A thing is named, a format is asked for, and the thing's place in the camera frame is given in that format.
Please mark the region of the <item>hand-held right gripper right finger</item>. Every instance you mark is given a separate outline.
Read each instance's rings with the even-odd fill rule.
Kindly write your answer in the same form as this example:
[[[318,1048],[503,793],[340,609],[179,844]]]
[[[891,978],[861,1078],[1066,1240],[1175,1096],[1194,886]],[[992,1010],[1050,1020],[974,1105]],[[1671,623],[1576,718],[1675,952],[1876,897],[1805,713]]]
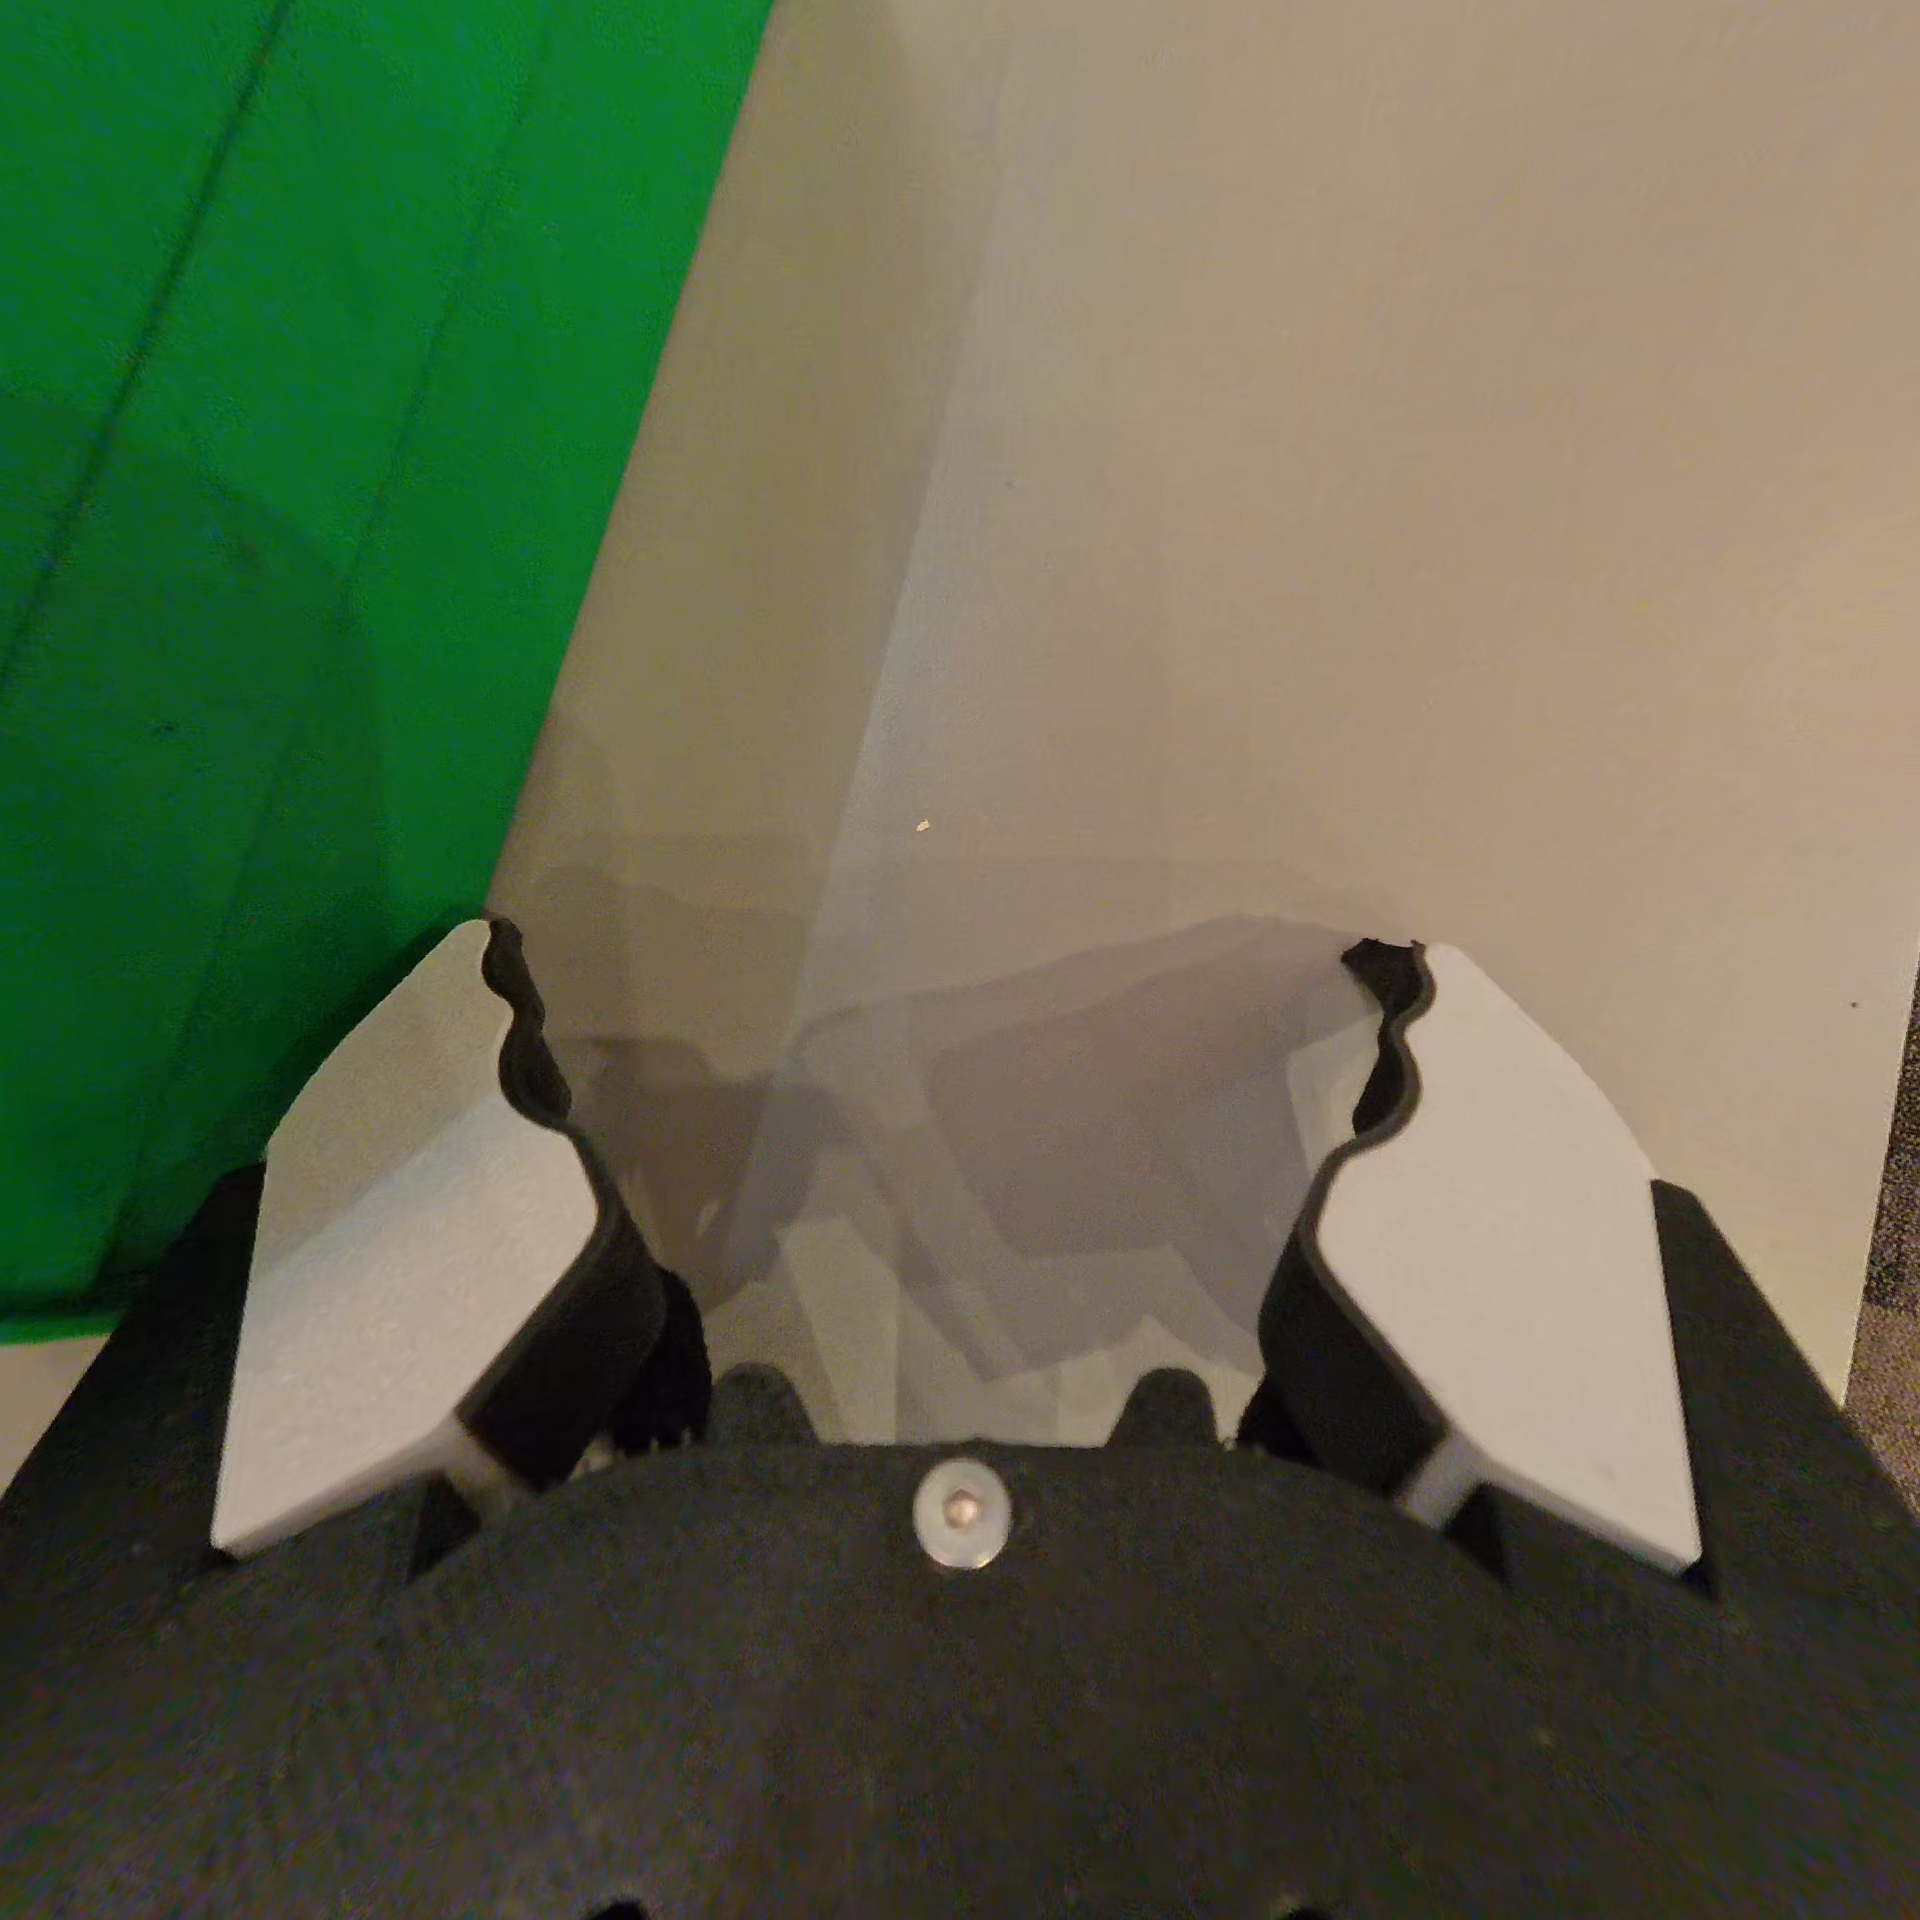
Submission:
[[[1461,947],[1361,940],[1354,1134],[1259,1302],[1258,1443],[1445,1529],[1520,1497],[1678,1576],[1703,1558],[1653,1167]]]

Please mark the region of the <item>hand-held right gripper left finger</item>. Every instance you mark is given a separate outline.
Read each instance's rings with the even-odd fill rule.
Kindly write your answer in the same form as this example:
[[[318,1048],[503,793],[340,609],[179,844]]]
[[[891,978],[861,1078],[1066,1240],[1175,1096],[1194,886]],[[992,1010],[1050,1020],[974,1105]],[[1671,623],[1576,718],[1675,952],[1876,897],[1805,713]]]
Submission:
[[[522,930],[455,924],[261,1161],[211,1541],[430,1481],[481,1523],[643,1429],[670,1281],[574,1116]]]

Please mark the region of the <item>green plastic box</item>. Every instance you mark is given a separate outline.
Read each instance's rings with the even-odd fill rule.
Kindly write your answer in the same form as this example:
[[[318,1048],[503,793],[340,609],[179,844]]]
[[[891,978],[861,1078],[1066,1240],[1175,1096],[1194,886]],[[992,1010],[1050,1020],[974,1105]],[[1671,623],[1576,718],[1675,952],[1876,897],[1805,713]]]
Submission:
[[[484,907],[769,11],[3,5],[3,1343]]]

